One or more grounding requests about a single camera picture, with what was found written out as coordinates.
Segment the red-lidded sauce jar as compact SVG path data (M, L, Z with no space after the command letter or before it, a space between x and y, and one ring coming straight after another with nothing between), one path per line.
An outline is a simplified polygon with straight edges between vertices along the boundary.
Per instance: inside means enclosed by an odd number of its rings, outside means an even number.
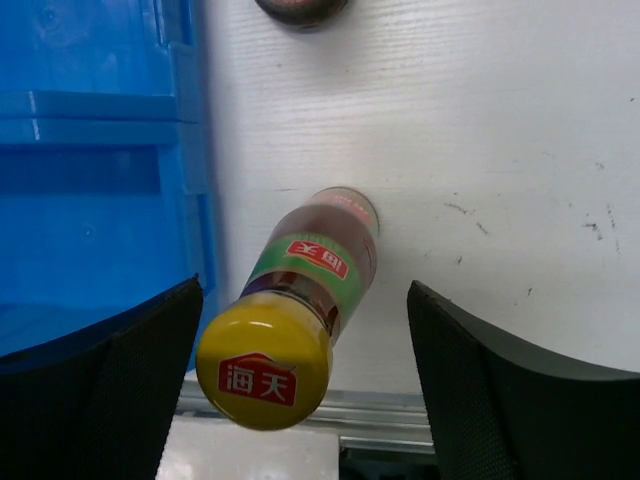
M322 26L336 17L348 0L255 0L272 20L294 29Z

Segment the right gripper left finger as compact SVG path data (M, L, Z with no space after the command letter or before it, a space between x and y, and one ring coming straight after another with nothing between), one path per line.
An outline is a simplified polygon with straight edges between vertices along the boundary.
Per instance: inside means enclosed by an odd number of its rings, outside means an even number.
M191 277L2 356L2 478L155 478L203 303Z

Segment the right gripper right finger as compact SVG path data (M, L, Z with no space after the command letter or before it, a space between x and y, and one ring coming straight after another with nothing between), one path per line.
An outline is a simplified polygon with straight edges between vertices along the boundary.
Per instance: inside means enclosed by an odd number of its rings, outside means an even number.
M528 342L421 282L414 356L444 479L635 479L639 377Z

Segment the yellow-capped sauce bottle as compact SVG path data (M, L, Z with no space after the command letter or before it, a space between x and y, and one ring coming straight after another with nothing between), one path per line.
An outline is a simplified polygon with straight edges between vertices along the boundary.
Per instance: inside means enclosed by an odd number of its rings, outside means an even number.
M274 227L239 298L205 329L196 374L212 405L252 430L299 424L321 404L333 347L373 283L370 200L330 187Z

